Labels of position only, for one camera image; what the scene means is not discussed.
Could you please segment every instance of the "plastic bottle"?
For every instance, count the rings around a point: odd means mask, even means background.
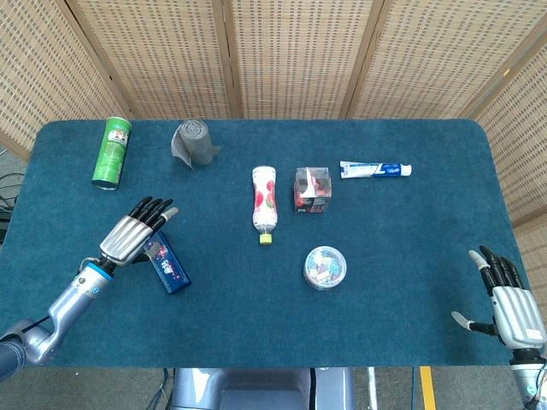
[[[253,225],[260,233],[260,245],[270,245],[272,231],[277,225],[275,168],[264,166],[253,169],[253,184],[255,186]]]

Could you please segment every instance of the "robotic arm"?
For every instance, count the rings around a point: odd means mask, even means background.
[[[468,320],[452,312],[464,329],[497,336],[507,349],[513,350],[509,362],[526,410],[547,409],[547,360],[540,349],[547,343],[547,332],[532,292],[524,288],[513,263],[481,246],[481,256],[470,250],[491,300],[493,324]]]
[[[110,283],[114,269],[138,260],[146,241],[179,212],[175,207],[166,210],[172,203],[151,196],[141,200],[101,242],[101,257],[82,262],[72,283],[50,306],[48,316],[38,322],[22,320],[0,337],[0,382],[26,362],[40,365],[54,354],[70,327]],[[53,322],[52,332],[40,325],[47,319]]]

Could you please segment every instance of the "round plastic container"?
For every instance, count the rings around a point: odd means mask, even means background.
[[[317,290],[329,290],[345,278],[344,256],[335,248],[320,246],[312,250],[304,263],[304,277]]]

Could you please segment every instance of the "toothpaste tube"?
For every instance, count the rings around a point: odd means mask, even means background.
[[[345,178],[376,178],[376,177],[408,177],[412,173],[411,165],[340,162],[340,177]]]

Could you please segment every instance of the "green can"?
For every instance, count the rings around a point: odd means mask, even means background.
[[[102,190],[118,188],[130,131],[131,123],[128,120],[121,117],[106,119],[103,141],[91,180],[92,184]]]

